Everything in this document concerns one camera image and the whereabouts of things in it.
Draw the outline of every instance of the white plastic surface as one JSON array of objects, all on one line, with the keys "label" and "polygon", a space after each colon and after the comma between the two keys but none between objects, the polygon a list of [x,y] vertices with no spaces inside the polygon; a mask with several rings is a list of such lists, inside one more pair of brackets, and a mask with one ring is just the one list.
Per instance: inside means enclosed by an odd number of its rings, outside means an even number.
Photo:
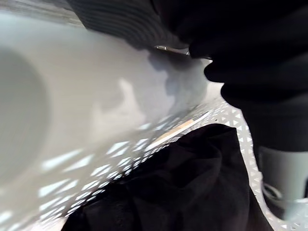
[{"label": "white plastic surface", "polygon": [[138,165],[219,97],[207,64],[0,14],[0,231],[63,217]]}]

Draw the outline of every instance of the black fabric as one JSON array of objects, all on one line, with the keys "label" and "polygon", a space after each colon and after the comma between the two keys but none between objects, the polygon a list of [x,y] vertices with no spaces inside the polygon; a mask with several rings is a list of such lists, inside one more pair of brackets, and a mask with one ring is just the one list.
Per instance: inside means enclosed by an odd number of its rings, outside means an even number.
[{"label": "black fabric", "polygon": [[259,146],[308,150],[307,0],[152,0],[164,24],[211,57],[206,77],[240,108]]},{"label": "black fabric", "polygon": [[70,215],[62,231],[271,231],[235,128],[180,138]]}]

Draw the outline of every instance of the ribbed black fabric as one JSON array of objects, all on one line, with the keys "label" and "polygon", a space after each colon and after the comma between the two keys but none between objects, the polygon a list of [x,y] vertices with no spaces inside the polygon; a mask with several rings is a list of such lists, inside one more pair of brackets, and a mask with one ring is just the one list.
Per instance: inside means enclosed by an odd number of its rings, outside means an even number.
[{"label": "ribbed black fabric", "polygon": [[149,0],[68,0],[83,25],[140,47],[187,48],[160,22]]}]

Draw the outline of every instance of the perforated metal panel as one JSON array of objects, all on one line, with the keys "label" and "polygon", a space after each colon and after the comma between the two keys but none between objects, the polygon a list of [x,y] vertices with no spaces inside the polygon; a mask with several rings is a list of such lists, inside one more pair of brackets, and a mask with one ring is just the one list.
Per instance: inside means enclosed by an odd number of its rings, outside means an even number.
[{"label": "perforated metal panel", "polygon": [[[156,125],[145,124],[140,129],[162,129],[169,130],[170,127],[176,127],[179,124],[190,120],[189,128],[184,129],[176,135],[172,135],[169,139],[164,142],[156,142],[157,145],[153,145],[151,141],[154,139],[149,139],[144,137],[136,142],[122,141],[115,143],[110,147],[107,155],[111,158],[117,159],[117,166],[121,167],[121,170],[114,171],[113,166],[110,164],[96,166],[89,171],[89,183],[83,185],[81,191],[74,193],[71,196],[59,197],[57,192],[64,192],[75,188],[78,184],[77,180],[67,181],[61,180],[54,184],[47,186],[42,193],[47,193],[51,190],[56,189],[52,194],[51,200],[45,204],[41,205],[42,214],[41,219],[43,220],[43,228],[50,228],[56,222],[59,222],[56,218],[60,216],[68,216],[73,213],[77,208],[79,208],[83,203],[90,201],[95,198],[95,196],[103,191],[104,186],[106,186],[110,181],[121,177],[123,174],[129,174],[132,168],[136,168],[141,162],[146,161],[155,152],[159,151],[170,142],[176,141],[179,137],[188,132],[197,129],[201,126],[205,126],[212,123],[221,123],[231,127],[236,127],[238,132],[238,138],[241,146],[241,152],[243,154],[244,162],[247,167],[250,186],[260,204],[260,207],[265,214],[266,218],[270,222],[271,226],[275,231],[303,231],[308,230],[308,205],[307,210],[302,214],[297,214],[295,220],[291,222],[282,221],[274,217],[273,214],[267,209],[265,202],[262,197],[260,182],[262,179],[261,173],[258,171],[256,160],[253,155],[253,145],[250,136],[249,128],[243,119],[240,110],[229,106],[222,99],[217,99],[217,102],[213,104],[212,109],[206,108],[204,105],[200,105],[195,108],[189,115],[179,118],[164,118]],[[138,157],[132,157],[131,153],[141,150],[142,155]],[[73,153],[65,154],[59,159],[49,160],[46,162],[46,166],[52,167],[52,161],[56,163],[57,161],[69,161],[74,157],[80,155],[80,151],[75,151]],[[85,167],[86,163],[93,158],[91,155],[88,157],[83,157],[82,159],[75,159],[73,165],[68,167],[64,171],[69,169],[74,169],[76,167]],[[65,204],[68,199],[74,198],[75,203]]]}]

